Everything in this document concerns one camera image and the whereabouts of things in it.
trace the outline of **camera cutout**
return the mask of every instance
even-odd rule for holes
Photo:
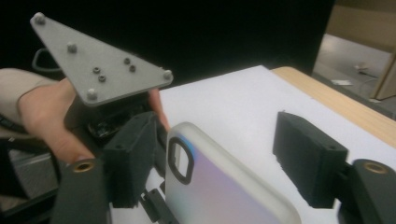
[[[189,147],[179,138],[169,141],[168,165],[174,176],[182,184],[191,182],[194,159]]]

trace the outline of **iridescent phone case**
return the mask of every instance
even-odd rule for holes
[[[191,123],[168,135],[165,183],[179,223],[301,223],[286,198]]]

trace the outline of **black mount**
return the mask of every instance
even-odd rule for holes
[[[306,119],[279,112],[274,154],[314,208],[341,202],[345,224],[396,223],[396,173],[377,161],[346,163],[347,149]]]

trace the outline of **triangular bracket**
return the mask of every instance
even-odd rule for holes
[[[110,103],[169,85],[172,72],[60,24],[42,13],[35,32],[87,106]]]

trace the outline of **finger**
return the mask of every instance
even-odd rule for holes
[[[170,130],[170,125],[168,122],[168,118],[165,113],[163,113],[163,104],[161,103],[160,91],[158,89],[154,89],[148,92],[149,98],[148,103],[151,106],[152,110],[157,113],[157,116],[160,122],[163,124],[163,127],[166,131]]]
[[[57,158],[68,163],[94,158],[93,154],[64,127],[53,129],[44,141]]]

